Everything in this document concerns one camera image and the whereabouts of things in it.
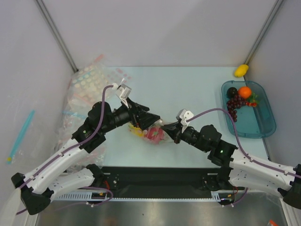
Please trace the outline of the pink dotted zip top bag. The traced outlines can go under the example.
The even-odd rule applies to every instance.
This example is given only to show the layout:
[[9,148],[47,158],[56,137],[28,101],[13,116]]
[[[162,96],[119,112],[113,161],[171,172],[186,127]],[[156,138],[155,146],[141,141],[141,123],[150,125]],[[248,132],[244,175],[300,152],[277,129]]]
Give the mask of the pink dotted zip top bag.
[[144,130],[134,127],[131,123],[127,124],[129,132],[145,142],[153,145],[173,143],[174,141],[171,139],[171,137],[161,128],[163,125],[165,125],[165,122],[162,119],[156,121],[150,127]]

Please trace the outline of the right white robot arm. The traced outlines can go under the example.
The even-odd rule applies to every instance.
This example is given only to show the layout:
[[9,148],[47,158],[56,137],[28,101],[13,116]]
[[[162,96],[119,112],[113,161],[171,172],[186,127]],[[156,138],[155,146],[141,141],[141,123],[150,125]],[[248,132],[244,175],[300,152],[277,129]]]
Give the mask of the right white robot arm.
[[230,186],[259,190],[279,197],[287,205],[301,207],[301,166],[281,165],[246,154],[242,148],[222,140],[213,125],[200,131],[178,122],[161,127],[176,143],[181,141],[208,153],[211,163],[221,168],[217,184],[222,189]]

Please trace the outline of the yellow mango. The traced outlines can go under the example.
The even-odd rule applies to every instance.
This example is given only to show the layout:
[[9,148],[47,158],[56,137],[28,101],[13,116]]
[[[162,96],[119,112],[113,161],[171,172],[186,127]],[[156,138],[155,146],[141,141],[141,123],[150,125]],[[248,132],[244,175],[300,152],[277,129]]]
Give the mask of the yellow mango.
[[237,78],[243,77],[246,75],[248,69],[249,69],[248,65],[242,64],[235,70],[234,76]]

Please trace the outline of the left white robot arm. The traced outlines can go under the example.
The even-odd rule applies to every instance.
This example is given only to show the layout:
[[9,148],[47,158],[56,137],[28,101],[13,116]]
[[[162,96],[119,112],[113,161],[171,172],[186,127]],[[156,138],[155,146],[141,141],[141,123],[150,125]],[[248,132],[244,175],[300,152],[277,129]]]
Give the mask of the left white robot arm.
[[67,143],[32,171],[16,173],[11,181],[21,191],[21,201],[30,215],[42,212],[55,197],[82,187],[99,188],[103,185],[100,167],[87,165],[78,173],[59,178],[68,167],[92,153],[105,140],[105,134],[124,124],[131,123],[142,130],[160,119],[149,108],[129,98],[118,109],[111,110],[109,103],[97,102],[87,118]]

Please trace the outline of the pink dragon fruit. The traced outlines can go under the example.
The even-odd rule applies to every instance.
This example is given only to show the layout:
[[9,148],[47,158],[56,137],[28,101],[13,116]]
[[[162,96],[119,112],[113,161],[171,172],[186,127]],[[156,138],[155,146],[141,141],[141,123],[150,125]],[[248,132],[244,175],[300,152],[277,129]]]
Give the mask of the pink dragon fruit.
[[147,130],[145,136],[151,143],[158,145],[168,141],[168,135],[161,129],[161,127],[151,127]]

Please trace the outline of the yellow banana bunch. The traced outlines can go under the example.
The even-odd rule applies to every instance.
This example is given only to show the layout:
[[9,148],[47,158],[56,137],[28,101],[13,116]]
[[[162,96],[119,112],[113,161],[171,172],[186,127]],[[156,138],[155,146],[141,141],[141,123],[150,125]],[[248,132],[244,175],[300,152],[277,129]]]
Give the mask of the yellow banana bunch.
[[128,124],[128,130],[135,136],[145,137],[147,130],[142,130],[140,128],[134,127],[131,123]]

